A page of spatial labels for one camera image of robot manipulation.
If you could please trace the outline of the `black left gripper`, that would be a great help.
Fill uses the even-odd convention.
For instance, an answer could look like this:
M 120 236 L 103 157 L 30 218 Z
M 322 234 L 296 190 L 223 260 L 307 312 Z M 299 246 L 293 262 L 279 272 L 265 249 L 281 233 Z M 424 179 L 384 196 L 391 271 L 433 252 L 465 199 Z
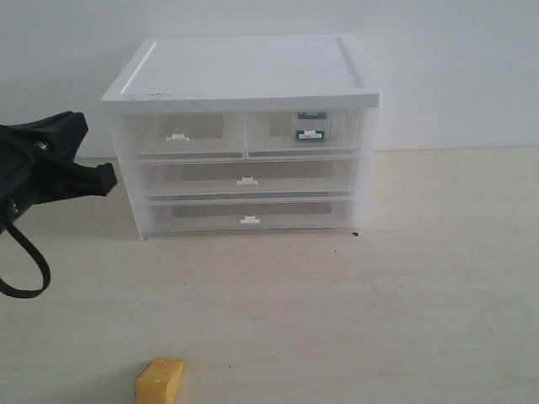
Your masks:
M 107 196 L 118 179 L 109 162 L 85 167 L 75 162 L 36 162 L 38 145 L 74 160 L 88 124 L 81 112 L 66 111 L 42 120 L 1 125 L 1 231 L 30 207 L 86 196 Z

